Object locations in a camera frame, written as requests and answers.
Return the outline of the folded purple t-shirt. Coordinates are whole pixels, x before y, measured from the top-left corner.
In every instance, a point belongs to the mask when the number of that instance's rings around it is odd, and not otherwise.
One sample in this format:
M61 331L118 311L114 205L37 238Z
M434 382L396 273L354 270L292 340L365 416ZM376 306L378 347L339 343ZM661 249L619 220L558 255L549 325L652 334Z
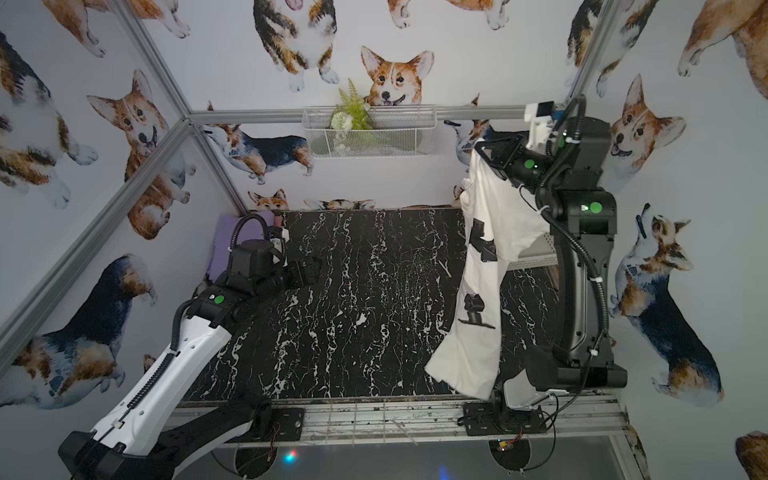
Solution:
M221 214L218 217L213 253L206 274L210 281L215 281L226 269L229 259L229 245L234 229L239 221L238 217ZM245 240L263 239L262 225L257 220L248 221L240 231L238 242Z

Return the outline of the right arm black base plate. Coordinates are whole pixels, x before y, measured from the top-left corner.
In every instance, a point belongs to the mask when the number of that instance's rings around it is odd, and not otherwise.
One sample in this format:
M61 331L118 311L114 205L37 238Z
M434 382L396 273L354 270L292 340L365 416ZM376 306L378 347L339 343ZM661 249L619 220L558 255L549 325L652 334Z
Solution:
M541 434L547 431L545 412L510 409L489 402L465 403L457 425L472 436Z

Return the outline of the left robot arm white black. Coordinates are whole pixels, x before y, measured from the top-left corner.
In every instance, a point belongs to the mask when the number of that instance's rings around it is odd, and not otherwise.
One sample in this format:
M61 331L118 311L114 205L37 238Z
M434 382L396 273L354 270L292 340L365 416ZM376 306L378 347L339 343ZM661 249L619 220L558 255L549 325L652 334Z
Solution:
M253 321L262 304L317 282L317 257L290 260L289 233L263 225L260 239L239 234L257 213L238 220L225 270L176 310L163 356L130 393L88 432L75 431L58 453L74 479L173 479L200 457L251 431L273 432L271 402L243 391L224 405L173 429L165 427L176 406L210 360L237 330Z

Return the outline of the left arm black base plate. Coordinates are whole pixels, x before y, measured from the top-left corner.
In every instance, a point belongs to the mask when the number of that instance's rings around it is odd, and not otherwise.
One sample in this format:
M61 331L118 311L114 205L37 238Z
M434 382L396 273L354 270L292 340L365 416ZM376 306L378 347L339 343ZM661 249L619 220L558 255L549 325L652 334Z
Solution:
M226 445L298 441L301 439L304 417L303 408L273 408L265 426L255 421L248 432L228 440Z

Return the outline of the white printed t-shirt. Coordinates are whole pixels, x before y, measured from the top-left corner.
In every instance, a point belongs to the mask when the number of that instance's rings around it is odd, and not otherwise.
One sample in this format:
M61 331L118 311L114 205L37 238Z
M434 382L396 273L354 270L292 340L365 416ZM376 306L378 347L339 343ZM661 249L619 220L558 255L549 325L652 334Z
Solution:
M501 284L509 265L549 226L478 153L463 186L466 258L454 320L425 372L461 395L488 400L500 366Z

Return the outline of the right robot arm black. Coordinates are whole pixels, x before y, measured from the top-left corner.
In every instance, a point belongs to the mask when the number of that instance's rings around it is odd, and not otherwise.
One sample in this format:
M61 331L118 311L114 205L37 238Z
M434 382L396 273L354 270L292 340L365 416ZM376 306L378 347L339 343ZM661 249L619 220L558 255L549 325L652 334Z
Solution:
M550 345L527 349L523 371L498 395L503 412L531 410L560 394L577 397L586 389L627 384L609 339L605 282L617 233L615 198L599 185L610 132L586 110L586 97L573 97L543 152L535 150L532 134L475 146L499 178L533 195L534 211L550 228L560 271L557 333Z

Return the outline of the white plastic basket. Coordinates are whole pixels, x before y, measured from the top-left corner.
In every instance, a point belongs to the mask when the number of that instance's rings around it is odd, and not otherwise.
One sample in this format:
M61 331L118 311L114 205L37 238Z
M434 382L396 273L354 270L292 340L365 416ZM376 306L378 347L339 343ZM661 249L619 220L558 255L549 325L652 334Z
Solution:
M530 247L523 250L518 259L508 265L508 271L556 266L558 264L552 237L545 233L538 237Z

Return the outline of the artificial green fern plant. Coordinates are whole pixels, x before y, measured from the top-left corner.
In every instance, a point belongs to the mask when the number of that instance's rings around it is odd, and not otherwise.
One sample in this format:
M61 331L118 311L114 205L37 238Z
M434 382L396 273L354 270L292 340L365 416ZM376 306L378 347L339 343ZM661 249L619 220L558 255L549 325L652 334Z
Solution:
M360 95L352 80L348 88L339 88L341 103L330 118L333 151L340 155L351 155L371 149L375 143L373 123L369 115L370 105Z

